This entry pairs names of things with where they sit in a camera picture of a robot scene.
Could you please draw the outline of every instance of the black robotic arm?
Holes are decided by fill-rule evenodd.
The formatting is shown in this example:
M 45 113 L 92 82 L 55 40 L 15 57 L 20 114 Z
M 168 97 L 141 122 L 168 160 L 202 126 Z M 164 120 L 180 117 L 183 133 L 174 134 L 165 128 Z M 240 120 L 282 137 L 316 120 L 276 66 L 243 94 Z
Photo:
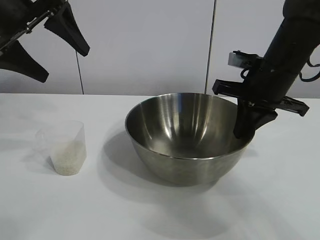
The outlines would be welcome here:
M 18 39 L 47 19 L 44 27 L 86 56 L 89 45 L 82 36 L 67 0 L 0 0 L 0 69 L 45 82 L 49 73 L 21 46 Z
M 304 65 L 313 66 L 309 59 L 320 44 L 320 1 L 286 0 L 283 16 L 284 20 L 264 57 L 239 51 L 230 54 L 229 64 L 243 68 L 243 82 L 217 79 L 212 88 L 215 94 L 238 99 L 234 127 L 237 138 L 275 120 L 278 116 L 276 109 L 301 116 L 309 110 L 306 104 L 286 94 Z M 320 74 L 304 81 L 319 77 Z

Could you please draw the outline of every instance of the table surface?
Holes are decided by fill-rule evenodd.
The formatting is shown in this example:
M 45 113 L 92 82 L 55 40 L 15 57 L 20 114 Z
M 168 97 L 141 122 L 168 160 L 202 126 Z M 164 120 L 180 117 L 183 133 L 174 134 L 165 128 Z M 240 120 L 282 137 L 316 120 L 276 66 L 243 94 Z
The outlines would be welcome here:
M 215 186 L 174 187 L 146 170 L 125 132 L 145 96 L 0 94 L 1 240 L 319 240 L 320 99 L 279 110 Z M 61 176 L 35 133 L 84 122 L 87 158 Z

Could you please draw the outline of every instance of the metal bowl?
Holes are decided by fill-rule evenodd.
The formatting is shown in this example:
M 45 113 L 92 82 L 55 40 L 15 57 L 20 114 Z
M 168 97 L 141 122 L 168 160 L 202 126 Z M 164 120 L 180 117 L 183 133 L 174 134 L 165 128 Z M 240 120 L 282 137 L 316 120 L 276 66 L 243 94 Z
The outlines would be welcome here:
M 252 134 L 233 134 L 237 105 L 199 93 L 160 95 L 135 106 L 126 131 L 145 165 L 177 185 L 217 182 L 239 161 Z

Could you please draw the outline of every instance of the bowl rim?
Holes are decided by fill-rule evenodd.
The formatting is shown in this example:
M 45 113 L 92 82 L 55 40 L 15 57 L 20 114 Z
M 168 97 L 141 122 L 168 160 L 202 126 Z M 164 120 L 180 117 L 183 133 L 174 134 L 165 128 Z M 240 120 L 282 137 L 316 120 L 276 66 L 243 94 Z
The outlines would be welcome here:
M 167 157 L 167 158 L 170 158 L 170 159 L 178 159 L 178 160 L 187 160 L 187 161 L 206 161 L 206 160 L 215 160 L 215 159 L 220 159 L 220 158 L 223 158 L 223 157 L 228 157 L 228 156 L 231 156 L 231 155 L 234 155 L 238 152 L 241 152 L 242 150 L 246 149 L 246 147 L 252 142 L 254 136 L 255 136 L 255 131 L 253 131 L 251 133 L 251 136 L 249 137 L 249 140 L 247 141 L 247 143 L 241 147 L 240 149 L 237 149 L 237 150 L 234 150 L 234 151 L 231 151 L 231 152 L 228 152 L 228 153 L 225 153 L 225 154 L 222 154 L 222 155 L 218 155 L 218 156 L 211 156 L 211 157 L 178 157 L 178 156 L 170 156 L 170 155 L 166 155 L 166 154 L 163 154 L 163 153 L 160 153 L 160 152 L 157 152 L 157 151 L 154 151 L 154 150 L 151 150 L 149 148 L 146 148 L 145 146 L 143 146 L 142 144 L 140 144 L 137 140 L 135 140 L 129 130 L 128 130 L 128 118 L 129 118 L 129 115 L 138 107 L 138 106 L 141 106 L 143 103 L 147 102 L 147 101 L 150 101 L 152 99 L 156 99 L 156 98 L 160 98 L 160 97 L 164 97 L 164 96 L 176 96 L 176 95 L 181 95 L 181 94 L 192 94 L 192 95 L 204 95 L 206 97 L 209 97 L 209 98 L 212 98 L 212 99 L 220 99 L 222 100 L 223 102 L 226 102 L 228 104 L 232 104 L 232 105 L 236 105 L 235 103 L 227 100 L 227 99 L 224 99 L 222 97 L 218 97 L 218 96 L 213 96 L 213 95 L 209 95 L 209 94 L 205 94 L 205 93 L 197 93 L 197 92 L 177 92 L 177 93 L 166 93 L 166 94 L 161 94 L 161 95 L 158 95 L 158 96 L 153 96 L 153 97 L 150 97 L 146 100 L 143 100 L 142 102 L 136 104 L 129 112 L 128 114 L 126 115 L 125 117 L 125 121 L 124 121 L 124 126 L 125 126 L 125 131 L 126 133 L 129 135 L 129 137 L 131 138 L 131 141 L 133 141 L 135 144 L 137 144 L 139 147 L 149 151 L 149 152 L 152 152 L 156 155 L 159 155 L 159 156 L 163 156 L 163 157 Z

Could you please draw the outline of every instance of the plastic cup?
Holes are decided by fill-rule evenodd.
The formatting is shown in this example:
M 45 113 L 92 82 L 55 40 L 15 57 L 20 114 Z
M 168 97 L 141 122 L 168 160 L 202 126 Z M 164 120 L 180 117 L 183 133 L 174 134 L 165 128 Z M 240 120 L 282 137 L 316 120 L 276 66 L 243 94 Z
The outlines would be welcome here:
M 85 128 L 80 121 L 63 121 L 43 128 L 35 135 L 37 145 L 51 158 L 55 171 L 77 174 L 87 157 Z

